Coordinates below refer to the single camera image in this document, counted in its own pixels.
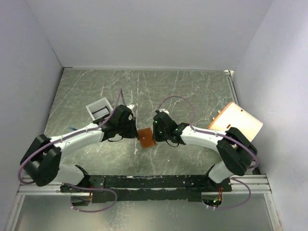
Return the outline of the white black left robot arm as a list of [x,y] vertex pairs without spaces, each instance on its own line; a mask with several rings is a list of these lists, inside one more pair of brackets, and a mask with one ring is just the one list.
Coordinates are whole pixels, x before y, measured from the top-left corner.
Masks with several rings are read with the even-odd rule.
[[39,187],[57,181],[72,185],[78,192],[86,191],[91,185],[88,172],[79,165],[62,164],[62,158],[95,143],[111,142],[116,136],[137,138],[134,107],[133,104],[121,104],[110,114],[65,135],[37,136],[20,161],[19,171],[24,170],[32,179],[30,183]]

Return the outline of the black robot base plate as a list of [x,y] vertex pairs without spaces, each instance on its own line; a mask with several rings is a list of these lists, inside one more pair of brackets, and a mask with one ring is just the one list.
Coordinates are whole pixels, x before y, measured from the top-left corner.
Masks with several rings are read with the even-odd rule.
[[214,183],[207,175],[91,175],[88,177],[90,190],[76,189],[68,184],[60,187],[62,193],[86,193],[93,203],[114,201],[114,194],[103,192],[110,189],[117,194],[118,201],[187,200],[202,201],[202,194],[217,195],[219,190],[231,192],[229,179]]

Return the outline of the brown leather card holder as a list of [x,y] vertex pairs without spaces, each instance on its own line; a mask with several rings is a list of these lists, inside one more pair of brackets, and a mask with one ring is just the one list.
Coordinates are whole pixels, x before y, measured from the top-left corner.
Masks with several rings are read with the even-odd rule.
[[142,148],[149,148],[156,145],[151,128],[139,129],[138,140],[140,141]]

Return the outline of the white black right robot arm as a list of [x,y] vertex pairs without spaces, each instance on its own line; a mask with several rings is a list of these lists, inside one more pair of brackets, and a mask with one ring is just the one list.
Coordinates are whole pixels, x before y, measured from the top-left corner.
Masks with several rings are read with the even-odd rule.
[[233,176],[243,176],[253,162],[257,163],[257,149],[237,128],[227,131],[201,129],[188,123],[176,123],[164,111],[156,111],[153,117],[153,139],[155,142],[172,142],[176,146],[197,145],[217,152],[221,161],[207,172],[205,188],[215,191],[221,182]]

